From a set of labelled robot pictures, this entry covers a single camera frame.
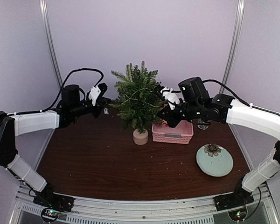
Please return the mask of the left green circuit board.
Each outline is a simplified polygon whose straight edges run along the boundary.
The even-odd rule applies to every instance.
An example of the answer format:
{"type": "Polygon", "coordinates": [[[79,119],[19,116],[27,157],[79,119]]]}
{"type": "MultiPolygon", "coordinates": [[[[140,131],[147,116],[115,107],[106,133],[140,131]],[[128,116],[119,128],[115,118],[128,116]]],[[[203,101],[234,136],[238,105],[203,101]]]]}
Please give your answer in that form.
{"type": "Polygon", "coordinates": [[[61,213],[60,211],[51,208],[44,208],[41,211],[41,218],[45,222],[54,222],[59,218],[60,213],[61,213]]]}

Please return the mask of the aluminium frame post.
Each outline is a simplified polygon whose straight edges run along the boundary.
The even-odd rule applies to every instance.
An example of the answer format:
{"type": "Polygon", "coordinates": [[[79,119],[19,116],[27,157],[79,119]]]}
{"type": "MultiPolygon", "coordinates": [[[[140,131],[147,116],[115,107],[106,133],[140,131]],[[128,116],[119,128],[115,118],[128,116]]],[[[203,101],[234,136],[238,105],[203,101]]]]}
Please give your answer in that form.
{"type": "Polygon", "coordinates": [[[56,51],[54,48],[53,37],[52,37],[50,22],[49,22],[47,1],[39,0],[39,3],[40,3],[42,21],[43,21],[43,25],[44,25],[44,29],[45,29],[45,35],[46,35],[47,44],[48,44],[48,48],[49,48],[49,56],[50,56],[50,59],[52,62],[53,71],[54,71],[54,75],[55,75],[57,84],[59,87],[61,87],[63,81],[62,81],[60,69],[59,69],[58,62],[57,62],[56,51]]]}
{"type": "Polygon", "coordinates": [[[232,34],[232,39],[231,39],[231,46],[230,46],[227,64],[226,64],[225,71],[224,71],[224,77],[223,77],[224,84],[227,83],[230,73],[231,73],[233,61],[234,61],[235,54],[236,54],[236,48],[238,46],[238,41],[240,38],[241,29],[242,29],[244,12],[245,12],[245,1],[238,0],[236,16],[235,16],[235,23],[234,23],[233,34],[232,34]]]}

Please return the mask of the green circuit board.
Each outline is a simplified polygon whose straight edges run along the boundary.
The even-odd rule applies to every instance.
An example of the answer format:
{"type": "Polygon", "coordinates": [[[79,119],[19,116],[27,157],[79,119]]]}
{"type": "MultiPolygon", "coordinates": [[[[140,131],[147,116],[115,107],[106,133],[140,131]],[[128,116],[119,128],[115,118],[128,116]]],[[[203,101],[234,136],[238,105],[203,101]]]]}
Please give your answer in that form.
{"type": "Polygon", "coordinates": [[[240,222],[247,217],[247,209],[241,208],[238,210],[230,210],[228,211],[228,215],[231,220],[240,222]]]}
{"type": "Polygon", "coordinates": [[[59,218],[60,213],[61,213],[60,211],[51,208],[44,208],[41,211],[41,218],[45,222],[54,222],[59,218]]]}

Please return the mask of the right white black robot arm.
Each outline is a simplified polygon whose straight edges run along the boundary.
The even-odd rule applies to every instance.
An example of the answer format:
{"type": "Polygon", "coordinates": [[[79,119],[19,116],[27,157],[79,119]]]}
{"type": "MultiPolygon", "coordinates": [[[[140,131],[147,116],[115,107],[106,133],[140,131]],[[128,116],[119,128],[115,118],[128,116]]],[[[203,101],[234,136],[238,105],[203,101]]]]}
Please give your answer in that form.
{"type": "Polygon", "coordinates": [[[157,85],[154,92],[167,105],[157,116],[169,127],[176,127],[180,121],[215,121],[221,124],[244,126],[277,139],[274,149],[257,168],[241,178],[230,202],[240,206],[262,183],[280,171],[280,113],[254,106],[242,100],[234,92],[231,95],[217,94],[210,97],[200,77],[188,78],[178,84],[183,98],[171,88],[157,85]]]}

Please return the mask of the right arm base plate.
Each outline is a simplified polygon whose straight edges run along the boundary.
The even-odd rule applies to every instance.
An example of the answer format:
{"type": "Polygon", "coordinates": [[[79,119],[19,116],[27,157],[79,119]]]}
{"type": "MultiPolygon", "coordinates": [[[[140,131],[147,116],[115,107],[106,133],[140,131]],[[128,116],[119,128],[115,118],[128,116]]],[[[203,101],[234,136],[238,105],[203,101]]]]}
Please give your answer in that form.
{"type": "Polygon", "coordinates": [[[254,202],[252,194],[245,190],[234,190],[229,194],[218,195],[214,197],[213,200],[217,211],[229,210],[254,202]]]}

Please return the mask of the small green christmas tree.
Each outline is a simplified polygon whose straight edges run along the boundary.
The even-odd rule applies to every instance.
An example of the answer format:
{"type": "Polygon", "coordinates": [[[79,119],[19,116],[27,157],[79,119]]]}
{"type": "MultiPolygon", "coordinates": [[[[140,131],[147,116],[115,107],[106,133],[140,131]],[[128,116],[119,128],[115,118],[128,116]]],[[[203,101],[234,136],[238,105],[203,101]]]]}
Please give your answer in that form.
{"type": "Polygon", "coordinates": [[[158,122],[157,113],[164,108],[164,101],[157,96],[157,70],[147,69],[145,62],[140,65],[127,64],[125,73],[111,71],[118,81],[114,85],[118,97],[111,103],[125,127],[132,127],[144,133],[149,124],[158,122]]]}

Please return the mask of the right green circuit board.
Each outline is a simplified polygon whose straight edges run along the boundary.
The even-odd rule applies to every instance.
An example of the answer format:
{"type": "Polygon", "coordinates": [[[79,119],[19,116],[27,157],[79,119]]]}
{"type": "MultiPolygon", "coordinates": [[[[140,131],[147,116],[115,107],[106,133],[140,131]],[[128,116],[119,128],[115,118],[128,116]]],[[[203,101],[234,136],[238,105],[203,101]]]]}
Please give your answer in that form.
{"type": "Polygon", "coordinates": [[[238,210],[230,210],[228,211],[228,215],[231,220],[240,222],[247,217],[247,209],[241,208],[238,210]]]}

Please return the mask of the pink plastic basket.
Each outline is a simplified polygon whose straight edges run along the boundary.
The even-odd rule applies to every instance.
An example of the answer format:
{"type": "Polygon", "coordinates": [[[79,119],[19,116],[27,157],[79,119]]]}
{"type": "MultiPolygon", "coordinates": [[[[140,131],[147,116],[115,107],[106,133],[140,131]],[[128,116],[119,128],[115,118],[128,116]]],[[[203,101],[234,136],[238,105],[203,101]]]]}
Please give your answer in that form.
{"type": "Polygon", "coordinates": [[[193,135],[193,124],[185,120],[182,120],[174,128],[161,123],[154,123],[152,125],[152,138],[154,142],[189,144],[193,135]]]}

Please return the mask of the round wooden tree base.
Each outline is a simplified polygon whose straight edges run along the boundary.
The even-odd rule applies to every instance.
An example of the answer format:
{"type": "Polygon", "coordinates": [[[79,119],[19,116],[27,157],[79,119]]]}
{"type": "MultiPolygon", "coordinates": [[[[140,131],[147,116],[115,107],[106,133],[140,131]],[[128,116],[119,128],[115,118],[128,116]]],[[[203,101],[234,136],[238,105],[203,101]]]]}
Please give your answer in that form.
{"type": "Polygon", "coordinates": [[[145,129],[143,133],[140,133],[138,129],[133,131],[133,141],[136,145],[144,145],[148,142],[148,131],[145,129]]]}

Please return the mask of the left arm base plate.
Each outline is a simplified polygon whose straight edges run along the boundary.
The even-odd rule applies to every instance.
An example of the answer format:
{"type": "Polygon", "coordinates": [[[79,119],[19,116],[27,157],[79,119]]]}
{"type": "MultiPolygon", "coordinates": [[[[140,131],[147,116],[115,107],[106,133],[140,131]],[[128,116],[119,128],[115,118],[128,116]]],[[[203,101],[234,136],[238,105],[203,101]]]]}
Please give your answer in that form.
{"type": "Polygon", "coordinates": [[[53,192],[43,193],[35,192],[34,204],[43,207],[53,208],[61,212],[71,212],[75,199],[71,196],[63,196],[53,192]]]}

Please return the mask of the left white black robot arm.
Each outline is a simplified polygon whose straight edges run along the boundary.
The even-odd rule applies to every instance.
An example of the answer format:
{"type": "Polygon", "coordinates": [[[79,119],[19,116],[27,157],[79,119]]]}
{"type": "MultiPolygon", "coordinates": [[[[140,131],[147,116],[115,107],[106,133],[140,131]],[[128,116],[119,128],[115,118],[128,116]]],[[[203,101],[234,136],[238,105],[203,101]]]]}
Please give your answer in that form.
{"type": "Polygon", "coordinates": [[[61,100],[56,108],[11,114],[0,111],[0,166],[26,183],[47,207],[57,204],[57,195],[54,194],[53,186],[19,155],[15,146],[16,137],[66,128],[89,113],[97,118],[111,101],[103,96],[107,89],[105,83],[100,83],[92,87],[85,99],[81,100],[80,87],[76,84],[67,85],[61,90],[61,100]]]}

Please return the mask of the front aluminium rail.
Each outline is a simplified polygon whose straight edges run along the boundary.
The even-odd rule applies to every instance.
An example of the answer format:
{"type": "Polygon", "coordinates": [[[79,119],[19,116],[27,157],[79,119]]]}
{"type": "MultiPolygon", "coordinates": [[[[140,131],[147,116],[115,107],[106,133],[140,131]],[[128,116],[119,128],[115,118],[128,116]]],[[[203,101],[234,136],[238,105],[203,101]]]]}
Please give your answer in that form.
{"type": "Polygon", "coordinates": [[[57,224],[236,224],[231,216],[247,209],[244,224],[278,224],[280,219],[266,184],[253,193],[254,202],[218,211],[213,196],[160,201],[116,201],[74,197],[70,212],[57,224]]]}

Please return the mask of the pale green flower plate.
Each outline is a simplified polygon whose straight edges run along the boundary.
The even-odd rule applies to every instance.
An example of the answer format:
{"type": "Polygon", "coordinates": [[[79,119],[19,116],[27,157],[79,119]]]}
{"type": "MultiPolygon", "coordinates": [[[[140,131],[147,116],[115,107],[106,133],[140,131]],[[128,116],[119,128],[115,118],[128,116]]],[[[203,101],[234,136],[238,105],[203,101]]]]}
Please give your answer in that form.
{"type": "Polygon", "coordinates": [[[206,144],[196,153],[196,162],[199,168],[207,175],[224,177],[233,169],[231,154],[218,144],[206,144]]]}

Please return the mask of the thin wire string lights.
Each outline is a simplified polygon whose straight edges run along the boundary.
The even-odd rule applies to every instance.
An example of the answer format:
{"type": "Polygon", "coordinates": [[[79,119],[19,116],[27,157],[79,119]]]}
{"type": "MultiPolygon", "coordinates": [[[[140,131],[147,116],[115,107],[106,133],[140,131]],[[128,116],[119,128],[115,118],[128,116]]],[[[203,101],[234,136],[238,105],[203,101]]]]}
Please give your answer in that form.
{"type": "Polygon", "coordinates": [[[140,103],[141,106],[151,108],[162,108],[164,102],[155,93],[155,88],[159,84],[155,76],[152,75],[132,75],[130,81],[120,81],[117,83],[118,93],[122,104],[132,101],[140,103]]]}

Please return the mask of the right aluminium frame post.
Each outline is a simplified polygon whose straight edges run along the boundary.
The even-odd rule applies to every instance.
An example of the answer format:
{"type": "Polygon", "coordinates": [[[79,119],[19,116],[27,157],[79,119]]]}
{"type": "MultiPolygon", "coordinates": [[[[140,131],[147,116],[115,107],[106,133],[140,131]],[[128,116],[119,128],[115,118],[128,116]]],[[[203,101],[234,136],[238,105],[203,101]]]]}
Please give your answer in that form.
{"type": "Polygon", "coordinates": [[[245,12],[245,1],[238,0],[236,16],[235,16],[235,23],[234,23],[233,34],[232,34],[232,39],[231,39],[231,46],[230,46],[227,64],[226,64],[225,71],[224,71],[224,77],[223,77],[224,84],[227,83],[230,73],[231,73],[233,61],[234,61],[235,54],[236,54],[236,48],[238,46],[238,41],[240,38],[241,29],[242,29],[244,12],[245,12]]]}

